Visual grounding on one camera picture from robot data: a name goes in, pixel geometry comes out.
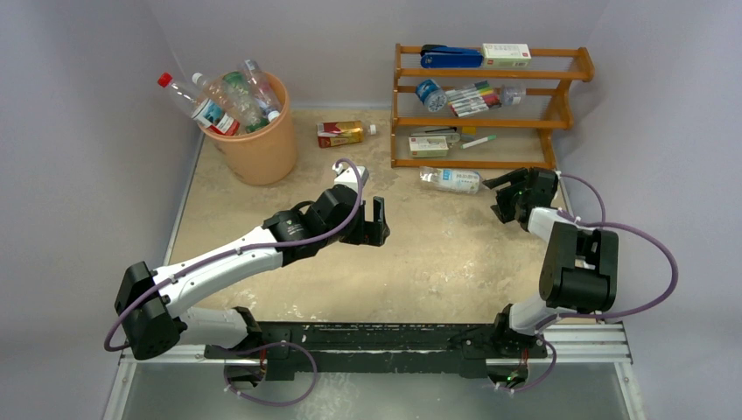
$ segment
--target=stapler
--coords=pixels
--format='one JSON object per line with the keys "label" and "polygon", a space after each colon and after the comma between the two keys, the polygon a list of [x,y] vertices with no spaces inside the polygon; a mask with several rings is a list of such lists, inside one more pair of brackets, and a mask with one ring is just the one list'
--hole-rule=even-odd
{"label": "stapler", "polygon": [[435,44],[423,45],[420,56],[420,66],[424,68],[479,67],[483,60],[480,50]]}

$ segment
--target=marker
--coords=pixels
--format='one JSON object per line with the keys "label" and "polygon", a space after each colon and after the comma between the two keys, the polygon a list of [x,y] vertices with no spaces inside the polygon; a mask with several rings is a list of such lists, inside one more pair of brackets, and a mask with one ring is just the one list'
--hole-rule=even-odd
{"label": "marker", "polygon": [[486,142],[488,142],[490,140],[494,140],[495,138],[497,138],[497,136],[495,136],[495,135],[491,135],[491,136],[487,136],[487,137],[482,137],[479,140],[474,140],[473,142],[461,144],[461,149],[468,149],[468,148],[470,148],[472,146],[476,146],[477,144],[483,144],[483,143],[486,143]]}

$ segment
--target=orange bucket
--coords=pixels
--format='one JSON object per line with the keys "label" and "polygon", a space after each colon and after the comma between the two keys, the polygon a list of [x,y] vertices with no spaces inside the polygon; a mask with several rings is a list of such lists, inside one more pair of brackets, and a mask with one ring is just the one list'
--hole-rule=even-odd
{"label": "orange bucket", "polygon": [[201,128],[224,155],[227,166],[245,184],[266,186],[283,179],[297,163],[297,140],[291,120],[291,100],[286,86],[266,73],[276,97],[283,104],[281,115],[270,124],[245,136],[222,136]]}

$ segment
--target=gray wall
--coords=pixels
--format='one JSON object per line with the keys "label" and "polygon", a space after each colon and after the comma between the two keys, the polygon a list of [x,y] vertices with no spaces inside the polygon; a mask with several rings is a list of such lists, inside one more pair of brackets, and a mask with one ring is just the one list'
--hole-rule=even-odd
{"label": "gray wall", "polygon": [[252,57],[303,106],[388,107],[394,45],[581,46],[608,0],[150,0],[187,74]]}
{"label": "gray wall", "polygon": [[139,0],[3,1],[0,57],[0,418],[99,418],[123,270],[162,262],[194,158],[179,68]]}
{"label": "gray wall", "polygon": [[[592,83],[572,92],[573,131],[556,143],[566,172],[604,194],[610,221],[653,233],[680,265],[676,293],[626,319],[651,418],[739,418],[742,378],[742,29],[739,2],[612,0],[587,43]],[[569,185],[579,214],[594,198]],[[664,289],[668,264],[621,236],[615,309]]]}

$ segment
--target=small cardboard box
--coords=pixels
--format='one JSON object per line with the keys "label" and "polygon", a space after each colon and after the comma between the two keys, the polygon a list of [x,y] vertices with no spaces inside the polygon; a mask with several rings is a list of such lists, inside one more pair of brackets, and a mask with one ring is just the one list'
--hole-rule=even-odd
{"label": "small cardboard box", "polygon": [[409,138],[409,154],[413,158],[440,158],[448,154],[445,136],[412,136]]}
{"label": "small cardboard box", "polygon": [[482,67],[528,67],[531,51],[526,44],[482,44]]}

